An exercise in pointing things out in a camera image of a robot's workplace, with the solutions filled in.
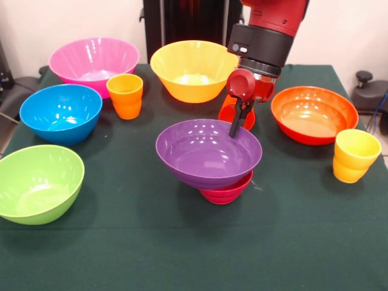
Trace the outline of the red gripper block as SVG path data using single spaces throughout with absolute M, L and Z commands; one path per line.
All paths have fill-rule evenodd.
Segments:
M 230 96 L 237 98 L 235 116 L 229 130 L 229 136 L 234 137 L 244 122 L 255 122 L 253 100 L 268 101 L 275 91 L 275 78 L 247 69 L 236 69 L 227 79 L 227 91 Z

